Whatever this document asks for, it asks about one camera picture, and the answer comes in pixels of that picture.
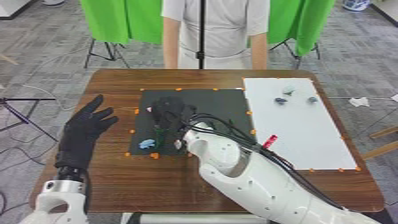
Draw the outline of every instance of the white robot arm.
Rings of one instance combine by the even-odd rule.
[[[195,126],[211,129],[204,123]],[[184,141],[200,160],[202,179],[254,215],[282,224],[378,223],[328,205],[264,156],[241,153],[243,148],[229,138],[190,130]]]
[[[83,212],[85,195],[83,183],[72,180],[51,180],[44,183],[42,192],[35,199],[35,210],[21,221],[21,224],[87,224]],[[51,210],[67,206],[62,213]]]

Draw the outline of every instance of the metal stand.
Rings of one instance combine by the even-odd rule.
[[[106,48],[106,52],[108,52],[108,57],[92,53],[92,49],[94,49],[94,45],[96,45],[96,39],[92,38],[90,49],[88,49],[88,54],[87,54],[87,58],[85,58],[83,68],[87,68],[87,66],[88,66],[90,56],[96,56],[108,61],[115,61],[117,59],[120,59],[124,65],[126,65],[126,68],[129,68],[126,60],[124,60],[122,55],[120,55],[120,52],[117,50],[117,46],[120,46],[122,48],[124,48],[124,46],[120,44],[113,44],[113,43],[108,43],[108,42],[104,42],[103,44],[104,44],[104,48]]]
[[[55,137],[49,135],[49,133],[42,130],[42,128],[39,127],[39,125],[30,121],[30,116],[32,116],[32,113],[33,113],[33,109],[37,107],[37,104],[40,101],[49,101],[49,100],[55,100],[53,98],[46,98],[46,99],[35,99],[35,98],[12,98],[12,99],[7,99],[7,98],[0,98],[0,106],[3,106],[3,108],[8,110],[8,112],[12,113],[12,115],[16,116],[16,118],[19,119],[19,122],[14,123],[12,125],[5,126],[1,129],[0,129],[0,132],[8,130],[10,128],[14,128],[16,126],[19,126],[21,124],[30,124],[35,129],[44,133],[44,135],[53,139],[55,142],[58,142],[58,140],[55,139]],[[14,107],[8,105],[8,101],[33,101],[33,106],[28,110],[28,114],[26,116],[19,113],[19,111],[14,109]]]
[[[287,38],[287,39],[275,45],[275,47],[271,47],[270,51],[271,51],[280,45],[286,46],[287,51],[289,51],[289,54],[291,54],[291,57],[293,57],[295,60],[296,60],[295,69],[298,69],[298,68],[300,68],[300,64],[302,64],[302,56],[295,55],[295,52],[293,52],[293,50],[291,50],[291,48],[289,48],[289,45],[287,45],[287,40],[289,40],[289,39],[291,39],[291,38]],[[319,46],[318,46],[318,43],[314,43],[314,48],[312,48],[311,51],[316,51],[316,56],[318,56],[318,60],[319,60]]]
[[[204,69],[204,23],[206,23],[206,0],[200,0],[199,7],[199,51],[195,58],[199,59],[199,69]]]

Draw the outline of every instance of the white shirt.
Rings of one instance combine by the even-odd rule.
[[[181,47],[199,50],[200,0],[163,0],[161,16],[181,21]],[[247,48],[247,37],[268,31],[270,0],[206,1],[204,54],[229,57]]]

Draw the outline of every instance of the light stand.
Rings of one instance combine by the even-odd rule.
[[[199,51],[195,58],[199,59],[199,69],[204,69],[204,21],[206,21],[206,0],[200,0],[199,7]]]
[[[58,142],[56,138],[49,135],[49,133],[42,130],[42,128],[39,127],[39,125],[30,121],[30,115],[33,113],[33,109],[37,107],[37,104],[40,101],[49,101],[49,100],[55,100],[53,98],[44,98],[44,99],[35,99],[35,98],[0,98],[0,106],[3,106],[3,108],[8,110],[8,112],[12,113],[12,115],[16,116],[16,118],[19,119],[19,122],[8,126],[5,126],[1,129],[0,129],[0,132],[8,130],[10,128],[14,128],[17,125],[21,124],[30,124],[35,129],[44,133],[44,135],[53,139],[55,142]],[[33,106],[30,108],[30,111],[28,111],[28,114],[26,116],[19,113],[19,111],[16,110],[16,108],[8,105],[8,101],[33,101]]]

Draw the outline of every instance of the orange tape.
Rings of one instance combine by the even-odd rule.
[[[158,153],[156,153],[156,152],[154,152],[154,153],[151,153],[151,155],[149,155],[149,156],[151,156],[151,158],[152,158],[152,159],[158,159],[158,157],[160,157],[160,155],[158,155]]]

